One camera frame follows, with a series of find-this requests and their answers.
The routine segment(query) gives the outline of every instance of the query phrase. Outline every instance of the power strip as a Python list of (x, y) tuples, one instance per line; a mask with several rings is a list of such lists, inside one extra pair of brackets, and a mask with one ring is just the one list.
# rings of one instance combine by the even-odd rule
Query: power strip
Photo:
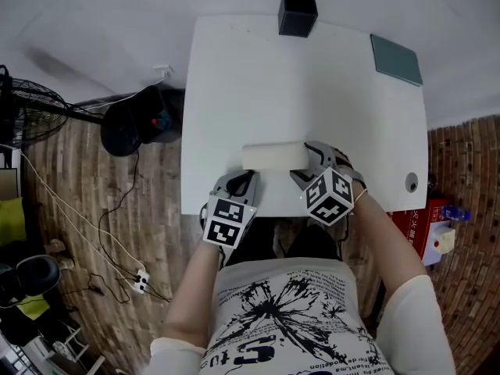
[(149, 273), (143, 270), (137, 272), (137, 282), (134, 284), (133, 288), (136, 292), (144, 294), (146, 286), (148, 286)]

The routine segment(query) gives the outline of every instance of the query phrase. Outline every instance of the yellow cloth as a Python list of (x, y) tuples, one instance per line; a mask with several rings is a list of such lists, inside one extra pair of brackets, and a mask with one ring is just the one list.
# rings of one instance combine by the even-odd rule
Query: yellow cloth
[(50, 308), (43, 295), (26, 297), (18, 306), (21, 312), (35, 321), (41, 314)]
[(0, 202), (0, 247), (26, 239), (23, 198)]

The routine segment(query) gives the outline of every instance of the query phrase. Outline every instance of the black cube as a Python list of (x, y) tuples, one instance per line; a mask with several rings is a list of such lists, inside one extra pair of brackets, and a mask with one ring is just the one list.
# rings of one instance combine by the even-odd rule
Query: black cube
[(307, 38), (317, 17), (316, 0), (281, 0), (280, 34)]

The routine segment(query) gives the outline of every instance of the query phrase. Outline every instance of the black pants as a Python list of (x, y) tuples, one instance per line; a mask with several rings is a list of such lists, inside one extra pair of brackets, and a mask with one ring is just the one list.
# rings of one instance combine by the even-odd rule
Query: black pants
[[(227, 261), (226, 266), (244, 261), (275, 259), (273, 239), (274, 220), (272, 218), (256, 218), (248, 233)], [(302, 229), (288, 249), (286, 257), (313, 257), (341, 261), (334, 239), (318, 225)]]

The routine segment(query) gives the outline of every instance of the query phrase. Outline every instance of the electric fan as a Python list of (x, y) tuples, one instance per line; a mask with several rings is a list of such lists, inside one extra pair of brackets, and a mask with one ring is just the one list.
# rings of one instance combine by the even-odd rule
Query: electric fan
[[(181, 120), (155, 85), (112, 104), (103, 115), (69, 104), (40, 84), (10, 77), (3, 65), (2, 70), (0, 144), (14, 148), (32, 145), (59, 131), (67, 118), (100, 125), (102, 144), (117, 156), (132, 154), (142, 143), (154, 141), (168, 130), (174, 138), (180, 135)], [(163, 92), (179, 93), (174, 89)]]

